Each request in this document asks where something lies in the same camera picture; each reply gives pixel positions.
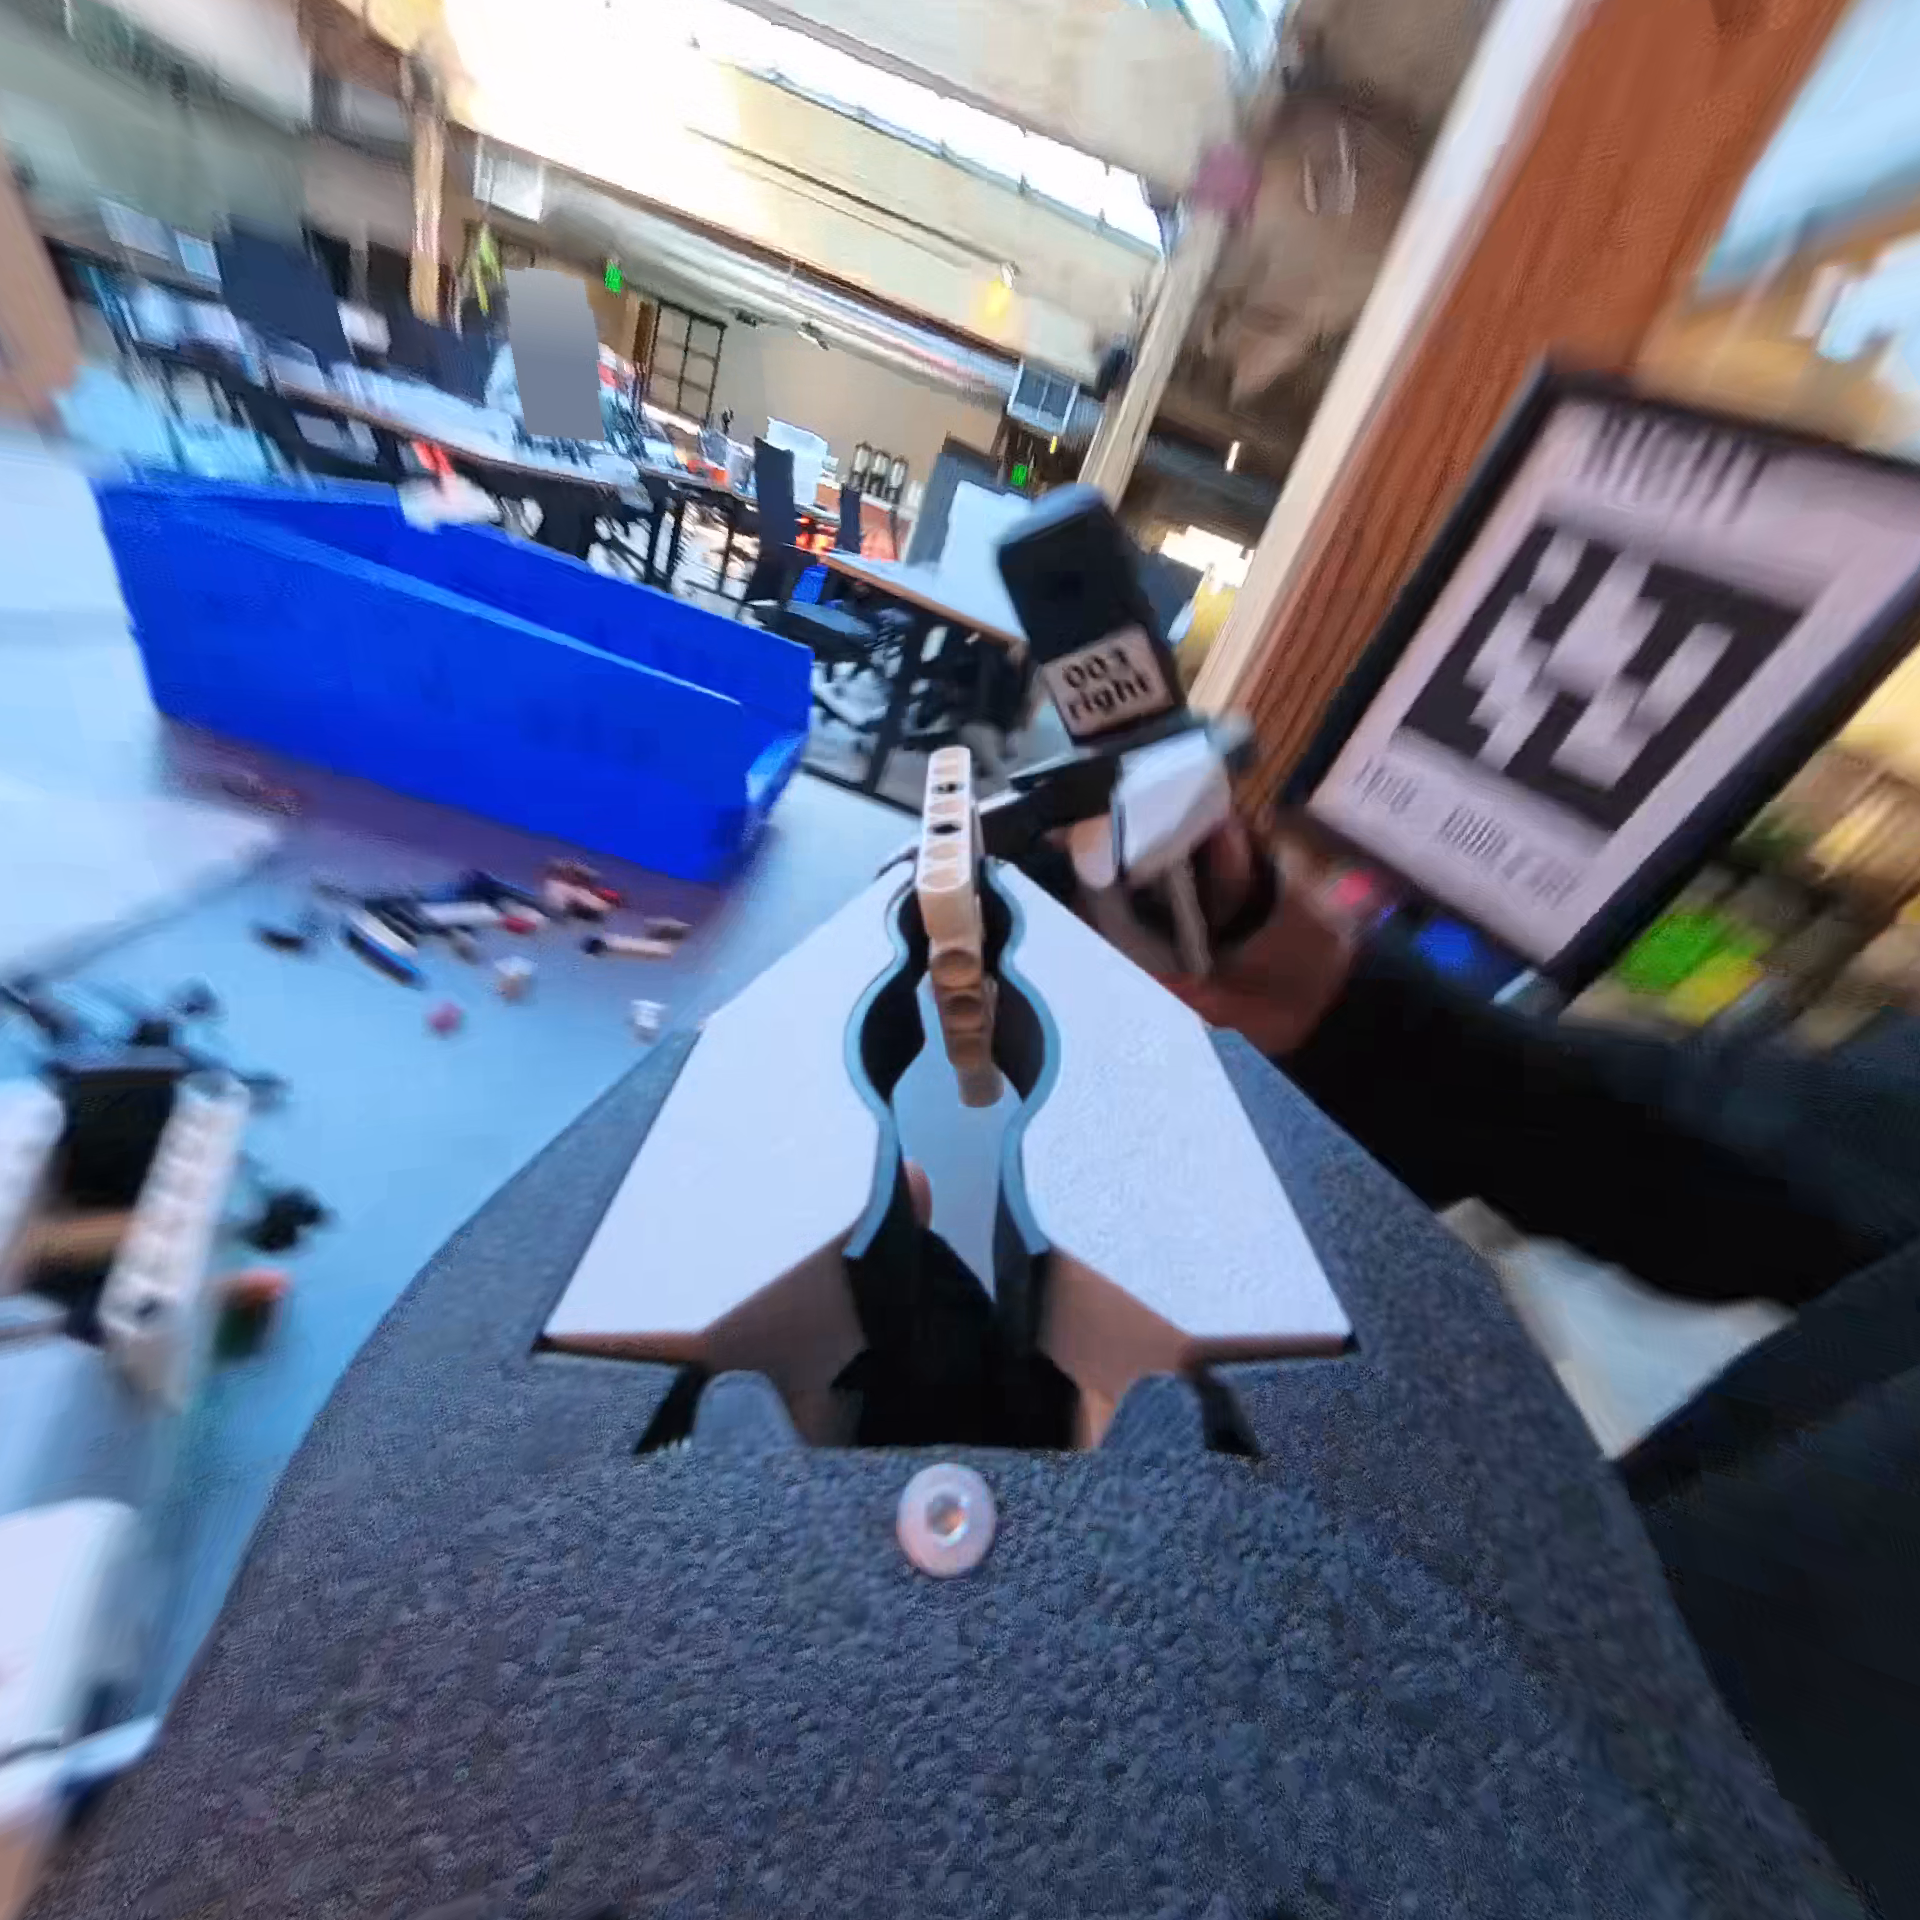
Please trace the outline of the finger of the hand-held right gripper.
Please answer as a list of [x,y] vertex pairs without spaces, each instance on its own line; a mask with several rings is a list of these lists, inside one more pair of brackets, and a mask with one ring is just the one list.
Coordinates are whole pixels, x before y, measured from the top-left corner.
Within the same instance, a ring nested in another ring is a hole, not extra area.
[[1172,731],[1116,761],[1116,877],[1145,889],[1187,864],[1233,820],[1228,750],[1213,731]]

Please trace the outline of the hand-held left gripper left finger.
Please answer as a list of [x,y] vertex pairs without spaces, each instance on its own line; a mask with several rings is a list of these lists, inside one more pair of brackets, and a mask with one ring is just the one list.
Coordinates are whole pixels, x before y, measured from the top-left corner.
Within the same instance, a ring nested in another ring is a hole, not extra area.
[[854,1448],[847,1370],[902,1355],[921,1225],[862,1029],[905,980],[881,874],[697,1029],[541,1322],[557,1355],[767,1376],[808,1448]]

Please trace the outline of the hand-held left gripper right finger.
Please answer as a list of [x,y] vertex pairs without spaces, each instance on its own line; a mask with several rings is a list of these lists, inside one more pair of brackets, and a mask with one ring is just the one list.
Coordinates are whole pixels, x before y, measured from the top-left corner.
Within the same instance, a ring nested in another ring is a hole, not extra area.
[[1221,1056],[1182,1000],[1012,864],[994,927],[994,1296],[1097,1448],[1145,1376],[1343,1355],[1343,1300]]

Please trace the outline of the white lego frame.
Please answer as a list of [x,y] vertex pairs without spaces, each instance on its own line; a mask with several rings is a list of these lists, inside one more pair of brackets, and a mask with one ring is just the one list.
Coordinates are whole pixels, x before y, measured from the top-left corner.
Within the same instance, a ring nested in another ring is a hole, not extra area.
[[927,761],[916,910],[927,929],[927,980],[962,1103],[992,1113],[1005,1095],[994,1063],[994,980],[988,972],[980,845],[973,754],[941,750]]

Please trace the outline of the pile of small lego pieces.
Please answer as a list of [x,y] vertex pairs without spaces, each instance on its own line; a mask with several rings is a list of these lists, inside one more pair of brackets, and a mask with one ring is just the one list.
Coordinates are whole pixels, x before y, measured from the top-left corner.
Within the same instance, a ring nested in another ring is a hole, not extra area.
[[690,937],[681,917],[641,917],[630,929],[613,929],[630,899],[579,855],[553,855],[539,889],[465,872],[428,893],[352,893],[340,884],[314,884],[312,893],[314,910],[306,917],[258,921],[253,943],[281,955],[345,947],[407,991],[428,991],[424,962],[450,952],[465,965],[485,965],[497,994],[517,1002],[539,978],[527,943],[546,929],[573,934],[591,962],[673,962]]

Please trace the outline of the person's right forearm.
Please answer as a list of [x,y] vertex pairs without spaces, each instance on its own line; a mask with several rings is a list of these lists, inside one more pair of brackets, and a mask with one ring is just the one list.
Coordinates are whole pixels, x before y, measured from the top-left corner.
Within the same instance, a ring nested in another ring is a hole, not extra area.
[[1775,1043],[1539,1022],[1365,952],[1281,1067],[1431,1212],[1681,1300],[1805,1311],[1917,1248],[1917,1071]]

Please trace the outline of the white lego vehicle model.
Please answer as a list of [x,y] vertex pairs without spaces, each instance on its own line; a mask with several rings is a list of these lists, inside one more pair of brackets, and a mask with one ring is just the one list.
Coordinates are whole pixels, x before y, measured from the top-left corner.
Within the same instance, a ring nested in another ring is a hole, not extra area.
[[153,1742],[181,1597],[181,1444],[214,1326],[327,1213],[253,1181],[283,1087],[193,1043],[210,1002],[93,1022],[3,980],[37,1059],[0,1098],[0,1863],[16,1914]]

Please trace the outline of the lego instruction booklet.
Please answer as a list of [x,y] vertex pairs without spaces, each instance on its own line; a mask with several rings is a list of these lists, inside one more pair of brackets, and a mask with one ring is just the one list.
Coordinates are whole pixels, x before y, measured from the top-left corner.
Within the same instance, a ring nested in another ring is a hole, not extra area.
[[277,855],[283,828],[179,798],[0,784],[0,967],[67,965]]

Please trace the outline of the person's right hand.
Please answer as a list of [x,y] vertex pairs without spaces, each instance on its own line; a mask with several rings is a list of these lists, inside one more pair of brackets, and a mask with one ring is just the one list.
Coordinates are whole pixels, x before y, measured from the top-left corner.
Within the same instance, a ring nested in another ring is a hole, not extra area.
[[1327,872],[1233,821],[1210,840],[1208,910],[1213,965],[1182,987],[1185,1002],[1266,1059],[1301,1052],[1357,962],[1352,917],[1330,899]]

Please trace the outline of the white background board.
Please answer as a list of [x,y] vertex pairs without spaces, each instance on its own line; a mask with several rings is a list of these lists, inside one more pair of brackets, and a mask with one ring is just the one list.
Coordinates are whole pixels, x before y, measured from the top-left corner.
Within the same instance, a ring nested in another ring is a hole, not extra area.
[[935,564],[941,585],[952,588],[955,601],[1005,601],[1000,545],[1031,530],[1035,514],[1040,498],[1021,492],[962,477],[946,498],[946,540]]

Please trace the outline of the white-topped background table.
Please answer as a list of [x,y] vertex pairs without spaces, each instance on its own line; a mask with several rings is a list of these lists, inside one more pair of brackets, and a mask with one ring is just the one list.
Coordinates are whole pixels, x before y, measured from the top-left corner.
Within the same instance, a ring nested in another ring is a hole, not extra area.
[[881,800],[886,768],[905,747],[905,723],[916,684],[927,681],[930,639],[946,635],[946,639],[992,642],[1005,656],[1012,656],[1012,664],[1031,657],[1031,639],[1006,601],[994,564],[944,568],[944,564],[867,559],[854,552],[817,552],[817,564],[835,581],[874,588],[881,601],[910,613],[867,769],[845,775],[823,761],[808,761],[808,775],[828,778],[833,790]]

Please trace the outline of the framed black-white marker sign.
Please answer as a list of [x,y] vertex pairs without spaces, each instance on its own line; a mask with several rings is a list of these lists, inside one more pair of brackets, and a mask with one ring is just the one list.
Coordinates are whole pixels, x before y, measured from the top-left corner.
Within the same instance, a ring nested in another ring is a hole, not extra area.
[[1920,470],[1539,368],[1283,811],[1563,994],[1917,644]]

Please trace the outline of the stack of coloured storage bins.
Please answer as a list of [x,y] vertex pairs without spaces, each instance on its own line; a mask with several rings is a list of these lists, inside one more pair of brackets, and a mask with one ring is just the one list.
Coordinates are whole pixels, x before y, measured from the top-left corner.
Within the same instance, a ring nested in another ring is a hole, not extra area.
[[1858,1043],[1920,1008],[1920,790],[1822,750],[1733,835],[1566,1022],[1656,1039]]

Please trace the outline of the long background work table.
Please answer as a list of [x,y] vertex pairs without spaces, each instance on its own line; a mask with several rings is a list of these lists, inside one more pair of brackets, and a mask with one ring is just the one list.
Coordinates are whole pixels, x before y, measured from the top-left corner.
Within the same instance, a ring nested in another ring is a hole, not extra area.
[[443,466],[493,498],[541,510],[539,540],[557,552],[608,545],[622,573],[653,588],[675,585],[697,492],[690,470],[649,466],[613,443],[534,440],[508,414],[380,371],[273,358],[266,386],[301,414],[356,421],[414,446],[418,466]]

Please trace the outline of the wooden post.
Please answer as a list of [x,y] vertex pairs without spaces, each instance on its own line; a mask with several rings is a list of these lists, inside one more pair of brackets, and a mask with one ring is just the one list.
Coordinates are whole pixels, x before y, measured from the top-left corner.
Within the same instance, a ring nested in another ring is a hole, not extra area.
[[1838,0],[1500,6],[1266,521],[1201,706],[1281,800],[1543,362],[1638,371]]

